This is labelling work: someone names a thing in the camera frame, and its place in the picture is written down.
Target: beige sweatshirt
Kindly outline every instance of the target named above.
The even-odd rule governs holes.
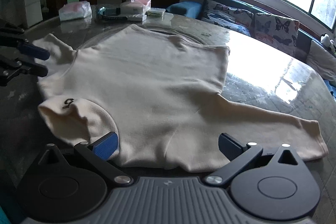
[[[34,44],[51,52],[48,67],[59,68],[39,79],[38,109],[52,133],[75,145],[114,131],[119,166],[216,170],[228,163],[218,149],[223,132],[264,147],[289,143],[304,160],[328,153],[317,121],[221,96],[226,46],[136,25],[77,51],[52,34]]]

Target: marble table surface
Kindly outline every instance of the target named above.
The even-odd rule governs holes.
[[[165,13],[163,18],[148,17],[143,23],[133,23],[152,30],[180,33],[205,45],[229,46],[223,97],[319,121],[329,155],[307,162],[322,192],[314,220],[318,224],[336,223],[336,102],[312,68],[253,38],[199,20]],[[97,43],[129,24],[99,22],[95,15],[62,23],[54,18],[27,30],[26,37],[32,41],[52,33],[77,49]],[[0,49],[0,53],[9,57],[17,55],[6,48]],[[20,75],[0,93],[0,156],[14,184],[20,181],[43,145],[54,142],[64,147],[39,117],[37,106],[42,98],[36,81],[36,77]]]

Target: silver bolt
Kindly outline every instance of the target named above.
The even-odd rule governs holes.
[[[129,176],[117,176],[114,181],[119,184],[127,184],[131,182],[131,178]]]
[[[205,181],[212,185],[218,185],[222,183],[223,179],[220,176],[208,176]]]

